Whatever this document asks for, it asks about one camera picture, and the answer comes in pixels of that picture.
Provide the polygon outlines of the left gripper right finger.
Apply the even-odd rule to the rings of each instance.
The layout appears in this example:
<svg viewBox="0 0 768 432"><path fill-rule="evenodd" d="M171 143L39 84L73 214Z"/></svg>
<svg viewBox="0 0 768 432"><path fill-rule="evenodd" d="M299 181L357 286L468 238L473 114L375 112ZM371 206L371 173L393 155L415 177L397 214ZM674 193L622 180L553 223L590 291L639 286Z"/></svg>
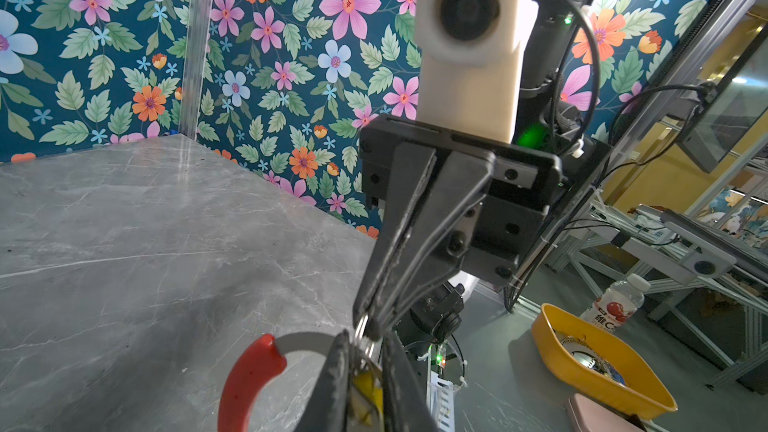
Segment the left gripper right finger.
<svg viewBox="0 0 768 432"><path fill-rule="evenodd" d="M384 430L438 432L404 347L392 331L383 335L381 370Z"/></svg>

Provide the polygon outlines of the keyring with coloured keys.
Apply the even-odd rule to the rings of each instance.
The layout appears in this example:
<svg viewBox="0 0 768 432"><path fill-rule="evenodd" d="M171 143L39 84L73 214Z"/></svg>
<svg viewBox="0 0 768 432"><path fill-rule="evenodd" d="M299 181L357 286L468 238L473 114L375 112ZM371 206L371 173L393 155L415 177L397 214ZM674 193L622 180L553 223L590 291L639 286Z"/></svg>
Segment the keyring with coloured keys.
<svg viewBox="0 0 768 432"><path fill-rule="evenodd" d="M300 333L336 336L342 331L266 333L256 338L228 372L217 406L215 429L295 431L325 362L324 355L299 351L305 341ZM351 359L344 431L381 431L381 345L364 337L360 328L347 332Z"/></svg>

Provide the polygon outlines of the pink phone on desk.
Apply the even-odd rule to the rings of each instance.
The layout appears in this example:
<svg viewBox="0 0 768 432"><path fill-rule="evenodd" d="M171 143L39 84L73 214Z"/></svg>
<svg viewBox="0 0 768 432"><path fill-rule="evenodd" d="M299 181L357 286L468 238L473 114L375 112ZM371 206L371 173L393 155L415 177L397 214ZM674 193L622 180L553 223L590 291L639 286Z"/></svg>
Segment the pink phone on desk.
<svg viewBox="0 0 768 432"><path fill-rule="evenodd" d="M568 399L567 412L575 432L641 432L642 428L616 415L591 399L575 394Z"/></svg>

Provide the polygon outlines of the plastic water bottle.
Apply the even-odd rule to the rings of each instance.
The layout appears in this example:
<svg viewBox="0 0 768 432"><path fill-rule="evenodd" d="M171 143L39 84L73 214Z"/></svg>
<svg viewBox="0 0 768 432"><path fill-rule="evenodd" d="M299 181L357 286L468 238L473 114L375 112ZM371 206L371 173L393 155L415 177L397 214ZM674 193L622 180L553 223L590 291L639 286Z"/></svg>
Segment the plastic water bottle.
<svg viewBox="0 0 768 432"><path fill-rule="evenodd" d="M612 283L580 319L613 334L642 307L651 284L636 274Z"/></svg>

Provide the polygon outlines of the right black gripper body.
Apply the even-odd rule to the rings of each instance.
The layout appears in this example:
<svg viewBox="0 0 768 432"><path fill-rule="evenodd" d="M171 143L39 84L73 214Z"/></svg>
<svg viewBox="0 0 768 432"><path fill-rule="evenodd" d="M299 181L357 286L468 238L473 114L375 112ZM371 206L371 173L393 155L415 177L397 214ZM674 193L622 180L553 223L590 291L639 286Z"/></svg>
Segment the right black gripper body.
<svg viewBox="0 0 768 432"><path fill-rule="evenodd" d="M461 270L496 286L508 285L541 233L562 178L561 160L550 153L503 144L449 129L380 116L360 135L362 184L369 205L394 213L396 197L404 191L393 185L398 174L412 171L417 162L395 164L398 146L410 143L435 151L442 166L452 152L493 160L486 197L468 220L468 248Z"/></svg>

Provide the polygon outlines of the yellow plastic bin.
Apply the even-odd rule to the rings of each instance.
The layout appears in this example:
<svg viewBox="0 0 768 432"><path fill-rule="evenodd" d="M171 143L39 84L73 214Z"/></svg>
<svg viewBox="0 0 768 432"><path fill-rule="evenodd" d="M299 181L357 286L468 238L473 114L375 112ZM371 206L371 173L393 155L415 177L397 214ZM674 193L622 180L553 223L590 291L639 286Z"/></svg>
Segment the yellow plastic bin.
<svg viewBox="0 0 768 432"><path fill-rule="evenodd" d="M549 371L592 399L648 421L678 410L648 363L616 336L552 304L540 306L531 330Z"/></svg>

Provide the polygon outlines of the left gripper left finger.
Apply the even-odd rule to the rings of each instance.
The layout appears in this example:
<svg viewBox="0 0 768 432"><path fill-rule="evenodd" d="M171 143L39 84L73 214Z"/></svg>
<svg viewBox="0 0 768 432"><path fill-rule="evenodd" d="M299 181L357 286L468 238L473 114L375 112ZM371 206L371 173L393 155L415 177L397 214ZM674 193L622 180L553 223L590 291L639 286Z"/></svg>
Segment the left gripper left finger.
<svg viewBox="0 0 768 432"><path fill-rule="evenodd" d="M325 362L296 424L295 431L344 431L350 375L351 343L344 330L336 336L324 333L300 333L305 341L299 351L325 356Z"/></svg>

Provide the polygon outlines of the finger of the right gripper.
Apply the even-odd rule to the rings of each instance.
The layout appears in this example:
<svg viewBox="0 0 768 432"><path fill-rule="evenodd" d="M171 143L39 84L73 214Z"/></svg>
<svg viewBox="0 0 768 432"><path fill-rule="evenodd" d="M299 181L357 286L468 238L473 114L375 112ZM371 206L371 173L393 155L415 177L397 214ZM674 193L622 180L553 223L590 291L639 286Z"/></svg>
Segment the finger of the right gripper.
<svg viewBox="0 0 768 432"><path fill-rule="evenodd" d="M449 154L447 161L432 169L401 247L395 255L395 275L386 280L381 322L362 322L362 335L380 340L423 295L446 281L458 269L467 247L467 232L458 227L465 214L486 196L493 160Z"/></svg>
<svg viewBox="0 0 768 432"><path fill-rule="evenodd" d="M431 147L403 142L393 153L389 170L382 229L371 253L368 265L353 304L353 323L381 322L386 280L395 275L395 255L401 247L409 221L426 189L436 152Z"/></svg>

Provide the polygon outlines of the wall monitor screen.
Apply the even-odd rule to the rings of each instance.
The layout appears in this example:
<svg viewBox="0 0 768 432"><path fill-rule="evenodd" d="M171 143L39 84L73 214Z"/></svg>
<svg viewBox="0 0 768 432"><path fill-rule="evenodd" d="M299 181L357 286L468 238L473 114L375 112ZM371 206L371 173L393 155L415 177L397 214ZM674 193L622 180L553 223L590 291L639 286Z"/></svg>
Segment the wall monitor screen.
<svg viewBox="0 0 768 432"><path fill-rule="evenodd" d="M678 146L706 172L714 171L767 111L767 31L761 30L683 129Z"/></svg>

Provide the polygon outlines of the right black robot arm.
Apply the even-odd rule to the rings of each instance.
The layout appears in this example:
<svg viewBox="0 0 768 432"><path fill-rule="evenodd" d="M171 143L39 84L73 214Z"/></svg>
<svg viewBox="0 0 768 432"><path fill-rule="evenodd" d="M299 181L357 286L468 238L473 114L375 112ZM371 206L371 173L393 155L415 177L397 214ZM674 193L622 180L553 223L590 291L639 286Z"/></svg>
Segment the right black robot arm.
<svg viewBox="0 0 768 432"><path fill-rule="evenodd" d="M353 306L357 339L381 339L460 272L521 290L556 246L584 202L577 189L608 153L598 144L576 160L585 127L558 123L560 75L576 35L591 27L590 1L534 0L521 111L542 138L524 131L500 142L393 116L364 127L363 190L384 219Z"/></svg>

